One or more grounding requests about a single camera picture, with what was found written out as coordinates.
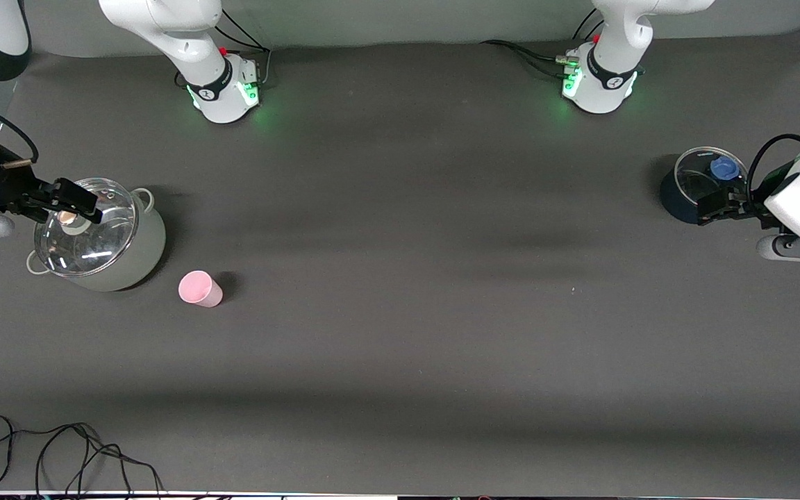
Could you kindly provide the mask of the pink plastic cup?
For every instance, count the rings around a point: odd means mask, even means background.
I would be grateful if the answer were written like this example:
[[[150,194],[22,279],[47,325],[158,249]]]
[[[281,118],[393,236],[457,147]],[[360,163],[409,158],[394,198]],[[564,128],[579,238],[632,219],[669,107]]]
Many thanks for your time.
[[[224,292],[209,273],[193,270],[178,283],[178,296],[185,303],[213,308],[222,302]]]

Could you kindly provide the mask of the glass pot lid, beige knob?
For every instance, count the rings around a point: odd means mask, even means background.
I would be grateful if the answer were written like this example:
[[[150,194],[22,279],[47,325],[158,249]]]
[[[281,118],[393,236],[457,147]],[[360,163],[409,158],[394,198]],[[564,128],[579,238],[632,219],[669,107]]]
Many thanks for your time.
[[[138,209],[130,191],[104,178],[80,180],[77,185],[96,195],[101,221],[67,212],[51,212],[33,231],[34,252],[42,265],[59,276],[87,276],[114,263],[136,231]]]

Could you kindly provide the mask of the dark blue saucepan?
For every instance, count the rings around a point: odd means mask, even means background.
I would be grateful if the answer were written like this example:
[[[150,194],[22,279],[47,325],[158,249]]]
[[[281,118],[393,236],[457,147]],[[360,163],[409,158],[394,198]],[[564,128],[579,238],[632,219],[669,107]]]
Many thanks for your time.
[[[660,202],[673,218],[679,219],[680,222],[685,222],[685,224],[697,225],[697,206],[689,202],[678,190],[673,179],[674,168],[675,165],[665,175],[660,184]]]

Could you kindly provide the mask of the glass lid with blue knob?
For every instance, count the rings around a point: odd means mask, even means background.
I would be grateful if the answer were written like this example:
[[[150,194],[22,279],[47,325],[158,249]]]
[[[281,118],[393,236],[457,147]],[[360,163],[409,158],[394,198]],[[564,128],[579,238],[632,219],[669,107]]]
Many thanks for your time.
[[[673,179],[693,205],[705,197],[727,193],[745,197],[747,169],[736,155],[717,147],[697,147],[677,158]]]

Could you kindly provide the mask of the pale green cooking pot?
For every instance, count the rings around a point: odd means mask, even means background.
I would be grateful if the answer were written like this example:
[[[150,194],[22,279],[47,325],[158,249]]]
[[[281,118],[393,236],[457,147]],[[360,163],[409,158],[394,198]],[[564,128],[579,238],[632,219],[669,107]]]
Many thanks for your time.
[[[66,281],[96,292],[114,292],[143,281],[158,265],[167,240],[164,221],[156,212],[153,193],[139,187],[129,190],[137,208],[136,231],[129,246],[114,263],[87,276],[60,276]],[[35,256],[34,249],[26,257],[26,269],[35,276],[54,274]]]

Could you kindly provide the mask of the dark grey table cloth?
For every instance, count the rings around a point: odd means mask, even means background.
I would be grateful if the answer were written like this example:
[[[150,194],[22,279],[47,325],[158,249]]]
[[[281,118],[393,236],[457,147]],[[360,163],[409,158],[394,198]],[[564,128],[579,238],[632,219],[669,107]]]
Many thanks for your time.
[[[36,173],[152,190],[168,241],[96,294],[0,240],[0,414],[169,490],[800,498],[800,264],[656,197],[687,149],[800,134],[800,31],[644,66],[590,116],[499,47],[285,50],[216,126],[164,58],[38,57]]]

